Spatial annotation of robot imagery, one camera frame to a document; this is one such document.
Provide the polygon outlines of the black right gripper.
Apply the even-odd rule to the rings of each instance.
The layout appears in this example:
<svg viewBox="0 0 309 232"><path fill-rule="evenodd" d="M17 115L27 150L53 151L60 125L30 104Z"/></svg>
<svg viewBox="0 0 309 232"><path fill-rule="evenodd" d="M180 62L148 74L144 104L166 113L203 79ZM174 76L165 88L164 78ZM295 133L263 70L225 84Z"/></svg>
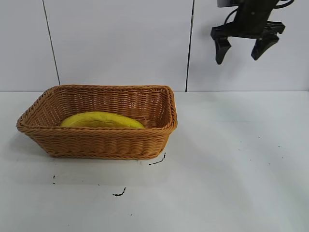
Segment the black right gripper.
<svg viewBox="0 0 309 232"><path fill-rule="evenodd" d="M285 25L282 22L268 21L271 11L277 8L277 0L219 0L219 7L236 6L233 21L211 29L215 42L215 60L222 64L231 44L228 37L256 39L251 56L258 60L271 46L275 45Z"/></svg>

